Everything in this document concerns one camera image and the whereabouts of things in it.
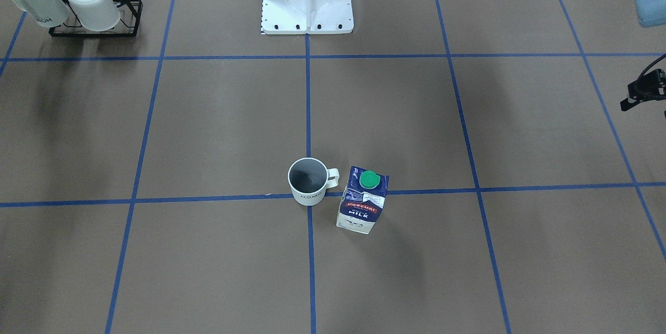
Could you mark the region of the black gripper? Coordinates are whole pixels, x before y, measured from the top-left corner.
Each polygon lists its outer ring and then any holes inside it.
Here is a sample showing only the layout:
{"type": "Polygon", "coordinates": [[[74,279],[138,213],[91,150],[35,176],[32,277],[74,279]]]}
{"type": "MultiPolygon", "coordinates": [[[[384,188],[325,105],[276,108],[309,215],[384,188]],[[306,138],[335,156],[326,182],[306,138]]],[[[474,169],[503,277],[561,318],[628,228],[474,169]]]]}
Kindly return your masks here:
{"type": "Polygon", "coordinates": [[[664,101],[664,89],[664,70],[654,69],[626,86],[626,98],[620,101],[620,109],[626,112],[643,102],[664,101]]]}

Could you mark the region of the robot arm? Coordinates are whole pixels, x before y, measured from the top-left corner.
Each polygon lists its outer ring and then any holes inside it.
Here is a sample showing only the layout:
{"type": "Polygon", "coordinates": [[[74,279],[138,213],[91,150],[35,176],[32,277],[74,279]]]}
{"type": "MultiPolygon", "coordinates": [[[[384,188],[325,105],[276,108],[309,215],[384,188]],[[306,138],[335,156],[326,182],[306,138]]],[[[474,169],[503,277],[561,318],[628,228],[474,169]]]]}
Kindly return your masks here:
{"type": "MultiPolygon", "coordinates": [[[[665,24],[665,0],[635,0],[637,20],[643,28],[659,27],[665,24]]],[[[626,86],[626,98],[619,106],[626,112],[643,102],[664,101],[664,69],[656,65],[665,59],[665,54],[652,61],[639,76],[626,86]]]]}

